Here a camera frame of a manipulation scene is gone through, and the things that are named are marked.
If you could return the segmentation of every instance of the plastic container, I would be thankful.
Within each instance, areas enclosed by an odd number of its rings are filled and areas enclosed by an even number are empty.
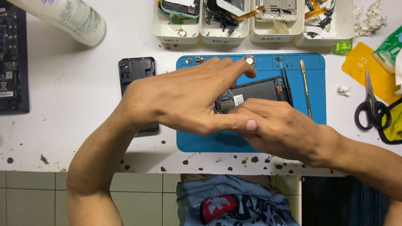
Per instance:
[[[250,19],[250,39],[252,42],[287,42],[304,30],[304,0],[297,0],[297,19],[287,22],[289,34],[268,34],[268,29],[274,26],[273,22],[257,22]],[[251,0],[251,10],[255,9],[255,0]]]
[[[244,1],[244,11],[250,11],[250,0]],[[202,40],[208,44],[225,44],[225,45],[240,45],[244,39],[248,36],[250,30],[250,19],[239,21],[239,27],[228,37],[228,29],[222,31],[221,24],[215,21],[211,21],[211,24],[207,24],[205,19],[207,13],[203,9],[200,15],[201,24],[201,36]]]
[[[336,0],[334,14],[332,15],[331,31],[337,32],[332,38],[310,36],[302,32],[296,37],[298,46],[334,46],[340,42],[353,38],[355,33],[355,22],[353,19],[353,1]]]
[[[105,37],[105,20],[82,0],[8,1],[37,18],[61,28],[85,45],[96,46]]]
[[[152,34],[154,34],[162,43],[173,44],[196,44],[200,34],[200,22],[197,24],[197,19],[183,20],[181,28],[187,32],[187,36],[183,37],[174,31],[170,26],[170,20],[158,12],[158,0],[154,0],[152,14]]]

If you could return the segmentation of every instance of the white bottle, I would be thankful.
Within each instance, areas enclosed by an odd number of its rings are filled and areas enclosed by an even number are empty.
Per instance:
[[[83,0],[8,0],[37,18],[70,34],[77,41],[96,46],[106,34],[106,23]]]

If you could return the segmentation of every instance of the green packaging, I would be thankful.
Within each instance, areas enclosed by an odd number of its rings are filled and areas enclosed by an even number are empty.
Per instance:
[[[373,53],[374,59],[390,74],[395,74],[395,61],[402,48],[402,26],[394,31]]]

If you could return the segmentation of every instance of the barcode sticker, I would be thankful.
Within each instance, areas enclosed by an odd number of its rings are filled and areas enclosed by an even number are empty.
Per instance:
[[[0,92],[0,97],[12,97],[14,92]]]
[[[6,72],[6,79],[12,78],[12,72]]]
[[[237,106],[244,102],[243,95],[237,95],[233,97],[234,105]]]

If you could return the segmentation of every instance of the tiled floor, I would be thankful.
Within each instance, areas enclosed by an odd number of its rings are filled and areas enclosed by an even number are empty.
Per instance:
[[[0,171],[0,226],[68,226],[67,173]],[[178,226],[176,184],[179,174],[117,173],[112,198],[125,226]],[[298,176],[273,176],[301,223],[302,196]]]

